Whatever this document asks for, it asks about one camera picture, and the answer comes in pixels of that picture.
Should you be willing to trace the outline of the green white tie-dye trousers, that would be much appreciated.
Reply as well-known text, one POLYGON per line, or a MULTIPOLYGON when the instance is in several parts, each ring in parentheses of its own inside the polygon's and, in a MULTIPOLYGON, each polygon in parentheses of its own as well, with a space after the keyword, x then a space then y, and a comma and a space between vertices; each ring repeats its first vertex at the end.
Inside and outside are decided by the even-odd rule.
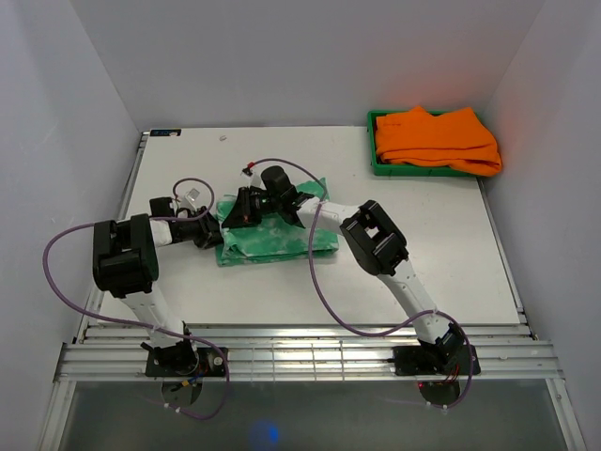
MULTIPOLYGON (((298 184, 297 189, 320 196, 322 188, 315 181, 298 184)), ((235 196, 224 195, 217 202, 217 219, 220 224, 234 207, 235 196)), ((232 267, 251 263, 271 263, 308 257, 309 230, 288 225, 279 215, 268 215, 256 227, 223 229, 223 244, 216 248, 219 267, 232 267)), ((313 241, 314 257, 329 257, 339 250, 338 236, 317 229, 313 241)))

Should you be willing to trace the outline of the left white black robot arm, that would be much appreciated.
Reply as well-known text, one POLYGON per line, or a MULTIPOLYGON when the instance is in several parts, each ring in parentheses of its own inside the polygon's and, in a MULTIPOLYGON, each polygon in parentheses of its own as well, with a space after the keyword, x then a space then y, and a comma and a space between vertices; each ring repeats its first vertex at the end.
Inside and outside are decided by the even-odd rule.
POLYGON ((199 353, 190 332, 158 287, 157 249, 190 241, 199 249, 223 242, 217 219, 202 206, 178 207, 170 197, 149 201, 150 213, 93 226, 92 273, 99 290, 124 303, 149 333, 142 347, 150 362, 171 373, 191 375, 199 353))

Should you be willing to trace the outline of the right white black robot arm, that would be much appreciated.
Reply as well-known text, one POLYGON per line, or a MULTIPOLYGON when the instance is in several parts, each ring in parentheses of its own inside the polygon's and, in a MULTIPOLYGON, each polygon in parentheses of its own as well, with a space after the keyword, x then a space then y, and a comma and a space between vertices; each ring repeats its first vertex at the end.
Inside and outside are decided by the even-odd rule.
POLYGON ((268 215, 277 215, 296 228, 341 236, 358 265, 375 276, 392 293, 408 315, 426 366, 439 374, 458 374, 461 353, 470 348, 456 323, 438 310, 409 259, 407 240, 391 217, 375 200, 360 206, 333 203, 325 196, 296 188, 285 170, 272 165, 260 175, 254 164, 242 169, 245 184, 239 188, 226 229, 260 226, 268 215))

